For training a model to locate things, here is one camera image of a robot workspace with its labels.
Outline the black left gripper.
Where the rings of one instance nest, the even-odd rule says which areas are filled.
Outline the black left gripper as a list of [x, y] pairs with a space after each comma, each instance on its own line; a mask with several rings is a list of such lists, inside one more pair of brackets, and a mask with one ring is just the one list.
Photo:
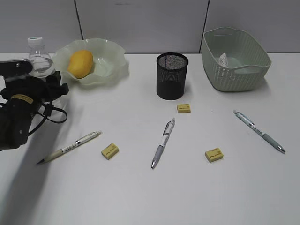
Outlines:
[[9, 100], [13, 95], [22, 94], [33, 99], [50, 101], [67, 95], [68, 92], [68, 84], [61, 84], [60, 72], [55, 71], [46, 77], [46, 82], [33, 76], [10, 82], [5, 80], [5, 88], [0, 91], [0, 95], [6, 100]]

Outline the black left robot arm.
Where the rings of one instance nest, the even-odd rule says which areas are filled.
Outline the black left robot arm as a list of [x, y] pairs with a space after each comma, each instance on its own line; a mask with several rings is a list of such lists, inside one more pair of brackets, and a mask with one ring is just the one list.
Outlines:
[[6, 100], [0, 104], [0, 150], [17, 149], [28, 137], [49, 119], [53, 111], [66, 116], [65, 110], [54, 106], [53, 101], [68, 94], [68, 85], [61, 84], [58, 71], [45, 81], [27, 76], [5, 82], [0, 95]]

